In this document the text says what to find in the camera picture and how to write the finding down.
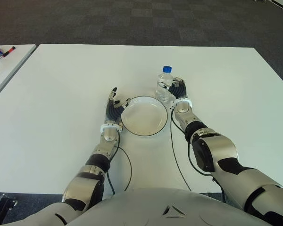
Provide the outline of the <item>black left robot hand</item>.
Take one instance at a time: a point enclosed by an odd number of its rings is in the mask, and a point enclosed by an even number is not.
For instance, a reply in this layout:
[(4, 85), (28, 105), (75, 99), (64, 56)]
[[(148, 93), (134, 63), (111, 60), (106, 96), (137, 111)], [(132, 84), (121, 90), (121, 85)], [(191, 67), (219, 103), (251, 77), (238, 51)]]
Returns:
[(125, 108), (127, 108), (131, 102), (131, 99), (126, 99), (121, 105), (119, 100), (115, 101), (114, 97), (116, 96), (117, 87), (114, 87), (111, 93), (108, 96), (107, 105), (106, 105), (106, 116), (105, 123), (116, 123), (119, 121), (119, 118)]

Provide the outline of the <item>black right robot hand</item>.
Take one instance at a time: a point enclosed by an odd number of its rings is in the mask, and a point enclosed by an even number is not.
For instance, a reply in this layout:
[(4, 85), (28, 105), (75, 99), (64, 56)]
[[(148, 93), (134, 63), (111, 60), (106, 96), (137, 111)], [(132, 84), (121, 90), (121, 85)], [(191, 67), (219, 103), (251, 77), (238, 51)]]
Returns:
[(166, 90), (169, 94), (173, 95), (176, 99), (187, 97), (186, 85), (182, 78), (179, 77), (173, 78), (172, 83), (170, 85), (162, 81), (159, 81), (158, 85), (162, 89)]

